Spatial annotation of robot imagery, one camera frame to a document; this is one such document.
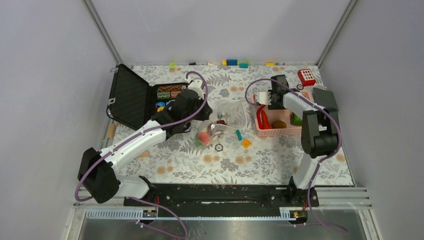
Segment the red chili toy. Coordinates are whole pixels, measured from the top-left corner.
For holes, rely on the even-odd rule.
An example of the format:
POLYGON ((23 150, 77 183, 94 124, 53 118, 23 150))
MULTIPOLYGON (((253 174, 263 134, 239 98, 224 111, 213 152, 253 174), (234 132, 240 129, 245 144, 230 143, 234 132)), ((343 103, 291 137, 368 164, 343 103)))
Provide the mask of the red chili toy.
POLYGON ((258 128, 260 130, 263 130, 263 123, 262 123, 262 119, 261 119, 261 113, 262 113, 262 110, 263 110, 264 107, 265 107, 265 105, 262 104, 256 110, 256 120, 257 120, 257 123, 258 123, 258 128))

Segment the dark red eggplant toy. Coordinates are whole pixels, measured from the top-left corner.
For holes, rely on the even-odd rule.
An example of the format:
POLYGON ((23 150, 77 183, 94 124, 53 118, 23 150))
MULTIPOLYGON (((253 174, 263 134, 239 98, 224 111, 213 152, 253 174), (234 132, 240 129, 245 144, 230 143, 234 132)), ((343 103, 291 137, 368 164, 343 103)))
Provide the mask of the dark red eggplant toy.
POLYGON ((226 126, 227 124, 226 124, 226 122, 224 121, 224 120, 217 120, 216 121, 216 124, 218 124, 218 125, 224 125, 224 126, 226 126))

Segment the clear zip top bag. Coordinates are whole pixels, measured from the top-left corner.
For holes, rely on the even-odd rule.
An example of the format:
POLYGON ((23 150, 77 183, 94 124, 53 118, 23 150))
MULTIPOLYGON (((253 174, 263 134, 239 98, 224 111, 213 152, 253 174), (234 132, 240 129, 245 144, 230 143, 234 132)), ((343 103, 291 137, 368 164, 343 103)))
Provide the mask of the clear zip top bag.
POLYGON ((200 132, 210 134, 211 141, 207 146, 214 144, 224 135, 234 134, 236 130, 241 130, 247 126, 247 117, 242 99, 217 100, 212 104, 211 108, 213 112, 210 115, 210 119, 201 122, 196 133, 196 135, 200 132), (226 125, 216 124, 217 120, 224 120, 226 125))

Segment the peach toy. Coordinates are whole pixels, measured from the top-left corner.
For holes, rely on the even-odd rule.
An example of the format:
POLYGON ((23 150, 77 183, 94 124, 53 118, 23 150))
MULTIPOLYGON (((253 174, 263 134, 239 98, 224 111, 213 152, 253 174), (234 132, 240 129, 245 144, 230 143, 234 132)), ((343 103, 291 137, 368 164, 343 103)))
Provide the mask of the peach toy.
POLYGON ((197 147, 205 147, 210 143, 211 139, 211 135, 207 132, 199 132, 195 136, 195 145, 197 147))

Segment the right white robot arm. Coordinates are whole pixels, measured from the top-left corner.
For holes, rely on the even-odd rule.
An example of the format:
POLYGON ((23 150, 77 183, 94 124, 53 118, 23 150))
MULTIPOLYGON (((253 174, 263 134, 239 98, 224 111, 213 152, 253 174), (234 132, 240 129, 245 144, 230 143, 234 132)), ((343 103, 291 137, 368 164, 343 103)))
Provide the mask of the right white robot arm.
POLYGON ((317 105, 291 89, 285 75, 271 77, 270 103, 272 107, 290 110, 302 120, 300 141, 304 154, 286 193, 287 201, 299 206, 311 197, 321 163, 341 148, 338 111, 317 105))

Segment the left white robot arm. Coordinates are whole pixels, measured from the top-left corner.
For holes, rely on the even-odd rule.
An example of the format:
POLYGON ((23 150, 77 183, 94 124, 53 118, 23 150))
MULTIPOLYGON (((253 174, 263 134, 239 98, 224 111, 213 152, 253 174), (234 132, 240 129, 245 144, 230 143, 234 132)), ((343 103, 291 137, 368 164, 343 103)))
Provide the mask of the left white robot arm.
POLYGON ((75 200, 85 202, 93 199, 102 204, 114 197, 129 197, 136 198, 144 206, 152 204, 155 192, 145 177, 125 176, 119 172, 149 148, 180 134, 192 120, 208 120, 212 113, 208 98, 208 89, 189 87, 177 96, 170 108, 158 112, 122 141, 101 150, 86 149, 77 174, 75 200))

